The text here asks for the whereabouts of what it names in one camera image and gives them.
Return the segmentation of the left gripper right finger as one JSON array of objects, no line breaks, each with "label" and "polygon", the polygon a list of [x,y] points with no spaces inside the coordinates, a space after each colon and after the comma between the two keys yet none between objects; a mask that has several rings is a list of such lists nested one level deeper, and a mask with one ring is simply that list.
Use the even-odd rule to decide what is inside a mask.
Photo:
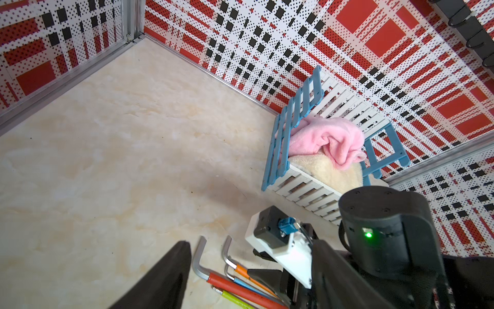
[{"label": "left gripper right finger", "polygon": [[395,308],[375,287],[382,283],[369,283],[362,275],[396,279],[398,263],[388,254],[371,249],[368,245],[357,250],[353,266],[327,242],[312,241],[311,246],[311,308]]}]

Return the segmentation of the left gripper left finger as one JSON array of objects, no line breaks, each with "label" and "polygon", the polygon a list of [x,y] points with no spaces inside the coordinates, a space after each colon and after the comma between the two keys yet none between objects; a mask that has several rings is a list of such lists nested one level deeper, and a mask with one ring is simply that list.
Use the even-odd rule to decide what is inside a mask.
[{"label": "left gripper left finger", "polygon": [[177,242],[111,308],[181,308],[191,263],[190,243]]}]

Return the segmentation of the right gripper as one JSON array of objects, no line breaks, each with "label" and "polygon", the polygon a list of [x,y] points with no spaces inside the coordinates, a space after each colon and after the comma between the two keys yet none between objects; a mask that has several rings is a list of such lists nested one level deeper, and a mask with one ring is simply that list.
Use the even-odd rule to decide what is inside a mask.
[{"label": "right gripper", "polygon": [[249,269],[248,275],[266,286],[288,308],[309,309],[313,307],[311,289],[305,288],[286,269]]}]

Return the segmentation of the red hex key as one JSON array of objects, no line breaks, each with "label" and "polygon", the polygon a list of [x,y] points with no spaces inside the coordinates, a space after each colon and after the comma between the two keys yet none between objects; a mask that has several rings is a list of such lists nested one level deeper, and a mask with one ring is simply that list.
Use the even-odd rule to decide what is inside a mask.
[{"label": "red hex key", "polygon": [[200,236],[198,246],[193,255],[192,269],[194,273],[204,279],[212,287],[220,288],[226,292],[233,293],[234,296],[239,296],[242,299],[251,301],[256,305],[262,306],[264,308],[286,308],[284,305],[268,299],[268,297],[261,296],[248,288],[242,287],[233,281],[226,279],[224,276],[212,272],[210,269],[206,269],[200,265],[201,257],[207,240],[204,236]]}]

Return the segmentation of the orange hex key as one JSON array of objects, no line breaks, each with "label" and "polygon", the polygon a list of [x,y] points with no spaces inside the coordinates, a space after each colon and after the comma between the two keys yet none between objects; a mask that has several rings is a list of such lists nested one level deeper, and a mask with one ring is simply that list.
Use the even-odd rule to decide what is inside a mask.
[{"label": "orange hex key", "polygon": [[248,269],[241,265],[238,261],[235,261],[231,256],[228,254],[229,248],[232,244],[232,237],[227,236],[225,239],[225,243],[223,244],[222,248],[222,257],[225,260],[226,263],[226,268],[232,268],[237,274],[240,274],[243,278],[247,279],[249,282],[255,284],[257,287],[259,287],[261,290],[263,290],[267,295],[273,296],[277,298],[275,293],[273,293],[268,287],[264,286],[262,283],[258,282],[257,280],[251,278],[248,275]]}]

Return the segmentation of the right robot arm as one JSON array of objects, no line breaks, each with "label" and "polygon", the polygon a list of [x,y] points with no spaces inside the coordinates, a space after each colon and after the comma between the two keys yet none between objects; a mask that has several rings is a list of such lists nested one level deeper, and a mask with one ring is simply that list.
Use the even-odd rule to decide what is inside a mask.
[{"label": "right robot arm", "polygon": [[426,198],[359,187],[338,202],[343,251],[272,206],[245,238],[282,270],[255,270],[291,308],[492,308],[493,259],[442,254]]}]

